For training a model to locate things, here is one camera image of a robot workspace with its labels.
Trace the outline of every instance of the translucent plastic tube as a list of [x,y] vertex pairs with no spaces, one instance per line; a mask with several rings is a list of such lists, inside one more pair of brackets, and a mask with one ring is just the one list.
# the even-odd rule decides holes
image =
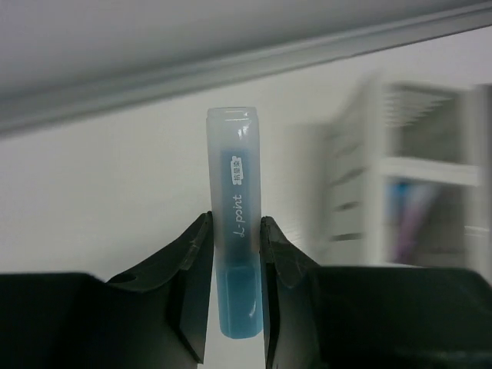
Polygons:
[[263,328],[256,109],[209,109],[207,141],[221,331],[253,337]]

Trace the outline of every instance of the white logo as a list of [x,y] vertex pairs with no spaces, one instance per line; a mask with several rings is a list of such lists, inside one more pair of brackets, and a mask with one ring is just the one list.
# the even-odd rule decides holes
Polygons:
[[241,186],[242,180],[244,178],[243,175],[243,162],[241,158],[237,158],[235,156],[232,157],[231,160],[231,177],[232,184]]

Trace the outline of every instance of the gray metal strip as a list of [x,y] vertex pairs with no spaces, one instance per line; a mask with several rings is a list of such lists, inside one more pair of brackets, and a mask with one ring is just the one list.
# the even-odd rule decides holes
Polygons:
[[492,1],[268,50],[0,101],[0,135],[492,25]]

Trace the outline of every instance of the white label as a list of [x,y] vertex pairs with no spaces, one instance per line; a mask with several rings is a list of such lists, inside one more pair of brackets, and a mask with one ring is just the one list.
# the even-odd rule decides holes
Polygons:
[[241,186],[242,180],[244,178],[243,162],[241,158],[238,158],[236,156],[233,156],[231,160],[231,178],[233,185]]

